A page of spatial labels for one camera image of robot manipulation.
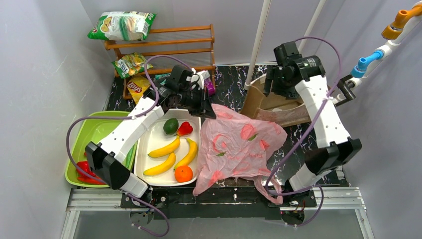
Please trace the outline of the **pink plastic grocery bag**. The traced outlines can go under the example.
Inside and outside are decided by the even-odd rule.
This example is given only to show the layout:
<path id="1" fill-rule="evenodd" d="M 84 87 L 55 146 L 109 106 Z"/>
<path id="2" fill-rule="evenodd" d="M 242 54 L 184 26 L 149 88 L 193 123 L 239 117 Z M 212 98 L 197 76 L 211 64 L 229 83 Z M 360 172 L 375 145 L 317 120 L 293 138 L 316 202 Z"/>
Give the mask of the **pink plastic grocery bag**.
<path id="1" fill-rule="evenodd" d="M 281 205 L 283 197 L 269 195 L 262 179 L 269 178 L 276 192 L 282 192 L 280 184 L 270 176 L 267 161 L 284 145 L 285 130 L 274 122 L 251 119 L 223 105 L 213 104 L 212 109 L 216 118 L 206 119 L 200 132 L 193 195 L 202 194 L 219 180 L 243 178 L 253 181 L 270 202 Z"/>

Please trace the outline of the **orange fruit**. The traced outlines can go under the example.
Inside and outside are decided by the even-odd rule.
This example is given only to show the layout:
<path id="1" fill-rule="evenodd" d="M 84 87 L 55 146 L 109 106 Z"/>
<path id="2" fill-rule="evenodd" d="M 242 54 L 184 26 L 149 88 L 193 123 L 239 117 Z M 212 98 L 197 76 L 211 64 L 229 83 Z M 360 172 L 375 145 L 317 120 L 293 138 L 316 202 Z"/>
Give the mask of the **orange fruit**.
<path id="1" fill-rule="evenodd" d="M 179 183 L 188 182 L 193 179 L 193 171 L 192 169 L 185 165 L 180 166 L 175 170 L 175 179 Z"/>

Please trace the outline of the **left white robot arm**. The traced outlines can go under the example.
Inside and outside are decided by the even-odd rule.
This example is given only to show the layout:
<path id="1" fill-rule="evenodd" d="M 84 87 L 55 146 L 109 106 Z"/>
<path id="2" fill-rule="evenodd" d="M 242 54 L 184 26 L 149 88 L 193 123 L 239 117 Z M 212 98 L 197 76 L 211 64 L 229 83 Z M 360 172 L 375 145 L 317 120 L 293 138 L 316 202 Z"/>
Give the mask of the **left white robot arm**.
<path id="1" fill-rule="evenodd" d="M 147 184 L 123 166 L 127 153 L 147 130 L 173 108 L 188 110 L 195 117 L 216 117 L 212 110 L 205 80 L 206 71 L 197 72 L 176 65 L 170 75 L 152 81 L 136 107 L 98 143 L 85 147 L 89 169 L 114 190 L 140 198 Z"/>

